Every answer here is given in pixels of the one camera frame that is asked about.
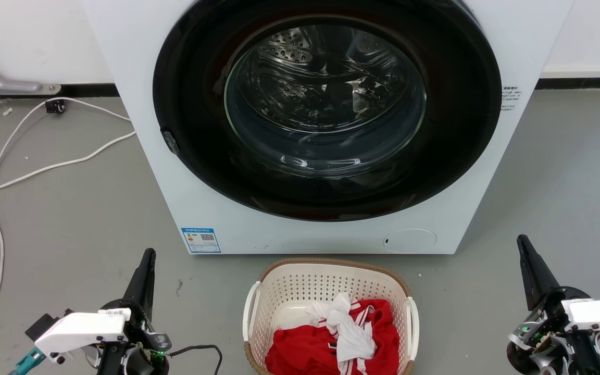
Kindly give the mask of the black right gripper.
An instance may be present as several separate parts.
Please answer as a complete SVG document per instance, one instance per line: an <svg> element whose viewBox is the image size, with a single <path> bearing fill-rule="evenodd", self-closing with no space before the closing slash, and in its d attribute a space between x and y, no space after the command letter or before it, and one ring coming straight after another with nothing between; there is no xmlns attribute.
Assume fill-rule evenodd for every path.
<svg viewBox="0 0 600 375"><path fill-rule="evenodd" d="M517 247L530 314L508 336L508 361L521 374L577 374L563 302L585 301L589 296L577 288L560 287L527 235L518 235Z"/></svg>

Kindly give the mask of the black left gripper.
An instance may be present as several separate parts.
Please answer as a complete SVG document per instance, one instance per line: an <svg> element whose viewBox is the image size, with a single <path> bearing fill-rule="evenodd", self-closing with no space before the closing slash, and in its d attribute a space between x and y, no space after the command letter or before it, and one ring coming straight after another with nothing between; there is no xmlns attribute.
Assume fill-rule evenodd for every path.
<svg viewBox="0 0 600 375"><path fill-rule="evenodd" d="M102 309L129 309L123 333L98 345L102 356L99 374L168 374L170 365L165 352L171 347L166 334L152 328L155 290L156 251L146 249L134 271L123 298L105 304Z"/></svg>

